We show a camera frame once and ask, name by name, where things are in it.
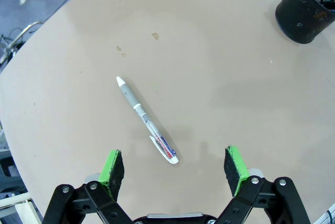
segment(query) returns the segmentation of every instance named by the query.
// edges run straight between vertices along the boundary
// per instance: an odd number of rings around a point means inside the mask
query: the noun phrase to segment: black mesh pen holder
[[[276,9],[276,19],[281,30],[298,43],[312,42],[314,37],[327,28],[335,14],[325,8],[322,0],[282,0]]]

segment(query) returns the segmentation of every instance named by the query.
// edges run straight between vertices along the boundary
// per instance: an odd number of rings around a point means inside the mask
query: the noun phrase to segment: white pen
[[[155,144],[157,149],[161,152],[164,158],[166,158],[166,160],[169,161],[171,164],[177,163],[178,158],[176,156],[176,152],[170,148],[169,144],[164,139],[162,134],[158,131],[157,127],[153,124],[149,115],[144,111],[140,102],[137,100],[137,98],[135,97],[134,93],[131,91],[129,86],[119,76],[116,77],[116,81],[121,91],[126,96],[130,105],[134,108],[137,115],[142,119],[147,129],[152,134],[152,136],[149,136],[149,137],[152,140],[152,142]]]

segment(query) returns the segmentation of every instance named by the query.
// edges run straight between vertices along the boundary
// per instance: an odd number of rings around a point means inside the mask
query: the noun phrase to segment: table
[[[280,0],[71,0],[0,76],[0,115],[45,213],[121,149],[131,218],[231,199],[224,148],[269,180],[289,176],[311,221],[335,199],[334,26],[307,45],[279,30]],[[117,86],[121,76],[177,151],[170,165]],[[247,223],[268,223],[253,210]]]

